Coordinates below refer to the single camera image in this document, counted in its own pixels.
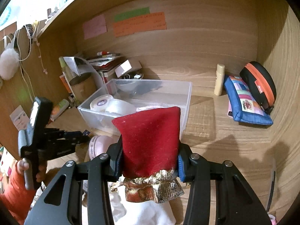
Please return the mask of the orange sleeve forearm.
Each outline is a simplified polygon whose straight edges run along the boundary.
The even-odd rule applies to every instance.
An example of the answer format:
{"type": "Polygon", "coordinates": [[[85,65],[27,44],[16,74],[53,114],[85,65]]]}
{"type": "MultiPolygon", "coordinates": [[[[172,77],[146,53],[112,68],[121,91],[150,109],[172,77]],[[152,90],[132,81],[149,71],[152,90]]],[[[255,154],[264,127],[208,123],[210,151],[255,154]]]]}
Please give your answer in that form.
{"type": "Polygon", "coordinates": [[[9,184],[4,193],[1,194],[1,202],[18,224],[24,224],[35,194],[36,190],[26,189],[24,176],[18,173],[17,163],[15,163],[9,178],[9,184]]]}

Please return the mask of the person's left hand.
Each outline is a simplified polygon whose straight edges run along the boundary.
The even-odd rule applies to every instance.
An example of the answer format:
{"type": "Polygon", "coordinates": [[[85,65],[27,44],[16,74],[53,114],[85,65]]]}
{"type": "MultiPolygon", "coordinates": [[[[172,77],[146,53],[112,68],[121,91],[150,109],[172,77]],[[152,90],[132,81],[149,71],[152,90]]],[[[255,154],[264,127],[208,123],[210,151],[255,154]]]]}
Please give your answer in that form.
{"type": "MultiPolygon", "coordinates": [[[[24,172],[29,169],[29,162],[23,158],[17,162],[17,173],[24,176],[24,172]]],[[[45,181],[46,179],[47,162],[44,161],[39,165],[39,172],[36,175],[37,182],[45,181]]]]}

